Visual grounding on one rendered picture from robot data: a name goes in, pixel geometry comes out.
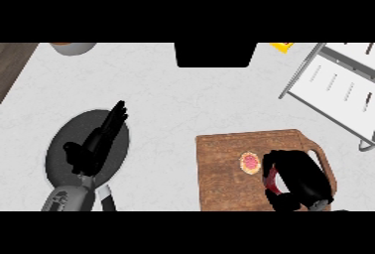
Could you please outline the yellow object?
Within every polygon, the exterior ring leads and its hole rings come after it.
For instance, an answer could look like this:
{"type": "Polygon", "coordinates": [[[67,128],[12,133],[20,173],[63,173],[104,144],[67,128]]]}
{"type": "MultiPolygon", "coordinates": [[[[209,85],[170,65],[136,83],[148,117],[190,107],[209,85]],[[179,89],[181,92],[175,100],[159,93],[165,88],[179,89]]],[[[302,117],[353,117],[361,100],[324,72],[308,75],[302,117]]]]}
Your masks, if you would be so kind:
{"type": "Polygon", "coordinates": [[[272,46],[286,54],[293,46],[293,43],[272,43],[272,46]]]}

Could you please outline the brown wooden panel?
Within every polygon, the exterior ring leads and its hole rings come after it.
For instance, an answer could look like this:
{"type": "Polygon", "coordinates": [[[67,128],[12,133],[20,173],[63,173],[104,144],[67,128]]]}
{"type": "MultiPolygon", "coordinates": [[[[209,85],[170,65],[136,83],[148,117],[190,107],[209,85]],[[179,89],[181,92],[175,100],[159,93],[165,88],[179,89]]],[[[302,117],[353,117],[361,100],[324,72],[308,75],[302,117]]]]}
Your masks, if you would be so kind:
{"type": "Polygon", "coordinates": [[[38,47],[38,43],[0,43],[0,103],[38,47]]]}

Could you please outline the dark grey round pan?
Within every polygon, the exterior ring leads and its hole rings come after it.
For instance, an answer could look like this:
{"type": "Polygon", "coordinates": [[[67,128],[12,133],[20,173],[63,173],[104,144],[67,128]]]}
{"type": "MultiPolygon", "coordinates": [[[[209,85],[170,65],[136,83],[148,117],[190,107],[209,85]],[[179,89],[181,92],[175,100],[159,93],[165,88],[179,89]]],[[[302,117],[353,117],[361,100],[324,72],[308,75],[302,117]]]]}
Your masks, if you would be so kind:
{"type": "MultiPolygon", "coordinates": [[[[82,184],[79,176],[73,173],[74,166],[67,162],[64,145],[67,142],[82,144],[94,129],[103,124],[108,115],[107,110],[92,110],[76,116],[61,128],[48,149],[46,175],[54,188],[60,185],[82,184]]],[[[104,211],[116,211],[116,204],[108,181],[116,175],[126,159],[129,149],[129,129],[123,126],[113,142],[103,169],[95,176],[95,198],[101,200],[104,211]]]]}

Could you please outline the grey round bowl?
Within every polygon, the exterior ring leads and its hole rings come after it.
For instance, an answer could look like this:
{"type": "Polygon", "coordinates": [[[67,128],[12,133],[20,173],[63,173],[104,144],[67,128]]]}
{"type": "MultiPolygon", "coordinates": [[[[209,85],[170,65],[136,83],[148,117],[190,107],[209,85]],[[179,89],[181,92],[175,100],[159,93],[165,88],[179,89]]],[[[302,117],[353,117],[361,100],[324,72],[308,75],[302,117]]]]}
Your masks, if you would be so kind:
{"type": "Polygon", "coordinates": [[[89,52],[95,43],[52,43],[57,52],[64,56],[79,56],[89,52]]]}

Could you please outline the black appliance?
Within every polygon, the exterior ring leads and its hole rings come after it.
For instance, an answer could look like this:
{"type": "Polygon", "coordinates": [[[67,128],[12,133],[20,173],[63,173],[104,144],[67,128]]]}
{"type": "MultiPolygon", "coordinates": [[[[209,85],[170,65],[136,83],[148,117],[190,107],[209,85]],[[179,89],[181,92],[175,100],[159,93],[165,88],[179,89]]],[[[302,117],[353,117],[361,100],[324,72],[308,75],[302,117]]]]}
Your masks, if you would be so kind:
{"type": "Polygon", "coordinates": [[[256,43],[176,43],[179,67],[247,67],[256,51],[256,43]]]}

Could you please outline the brown wooden cutting board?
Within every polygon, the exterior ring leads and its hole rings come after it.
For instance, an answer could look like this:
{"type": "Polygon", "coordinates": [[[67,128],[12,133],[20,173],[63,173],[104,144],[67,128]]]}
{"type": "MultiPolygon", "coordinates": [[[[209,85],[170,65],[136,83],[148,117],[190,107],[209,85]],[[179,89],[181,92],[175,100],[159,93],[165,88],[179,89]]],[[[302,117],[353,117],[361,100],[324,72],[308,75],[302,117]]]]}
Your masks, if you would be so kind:
{"type": "Polygon", "coordinates": [[[197,161],[203,211],[274,211],[263,172],[250,175],[241,169],[244,153],[253,152],[262,159],[272,150],[314,151],[330,180],[331,193],[337,192],[324,150],[297,129],[201,135],[197,137],[197,161]]]}

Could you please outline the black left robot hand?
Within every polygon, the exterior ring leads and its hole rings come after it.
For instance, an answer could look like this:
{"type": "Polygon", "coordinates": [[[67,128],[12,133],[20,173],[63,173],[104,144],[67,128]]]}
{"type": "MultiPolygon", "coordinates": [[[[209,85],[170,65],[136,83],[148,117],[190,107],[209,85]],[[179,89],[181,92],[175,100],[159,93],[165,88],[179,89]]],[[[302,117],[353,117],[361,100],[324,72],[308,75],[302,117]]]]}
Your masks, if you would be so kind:
{"type": "Polygon", "coordinates": [[[74,166],[73,173],[76,175],[92,177],[100,173],[126,119],[128,109],[125,101],[120,100],[85,143],[82,145],[76,142],[66,143],[67,161],[74,166]]]}

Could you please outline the red and white can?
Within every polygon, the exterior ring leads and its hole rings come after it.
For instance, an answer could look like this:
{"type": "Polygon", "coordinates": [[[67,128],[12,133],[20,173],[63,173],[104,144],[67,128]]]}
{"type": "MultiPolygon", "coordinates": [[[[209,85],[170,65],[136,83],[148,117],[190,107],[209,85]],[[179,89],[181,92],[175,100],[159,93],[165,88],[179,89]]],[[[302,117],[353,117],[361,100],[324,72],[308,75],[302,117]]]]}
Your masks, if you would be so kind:
{"type": "MultiPolygon", "coordinates": [[[[262,159],[259,155],[253,152],[246,152],[241,155],[241,169],[249,175],[255,175],[262,170],[262,159]]],[[[277,167],[272,167],[269,174],[263,177],[266,189],[271,190],[277,195],[283,194],[283,191],[277,185],[277,175],[280,171],[277,167]]]]}

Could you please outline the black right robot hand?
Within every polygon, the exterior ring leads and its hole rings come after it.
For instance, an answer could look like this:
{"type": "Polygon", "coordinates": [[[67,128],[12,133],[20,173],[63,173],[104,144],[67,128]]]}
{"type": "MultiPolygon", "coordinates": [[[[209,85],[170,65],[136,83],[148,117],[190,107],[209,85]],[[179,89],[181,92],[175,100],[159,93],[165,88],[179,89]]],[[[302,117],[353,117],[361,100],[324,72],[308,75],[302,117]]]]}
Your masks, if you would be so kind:
{"type": "Polygon", "coordinates": [[[281,195],[266,189],[266,196],[275,211],[296,211],[308,208],[318,200],[333,203],[333,192],[328,177],[305,151],[272,150],[265,154],[263,177],[277,167],[277,185],[281,195]]]}

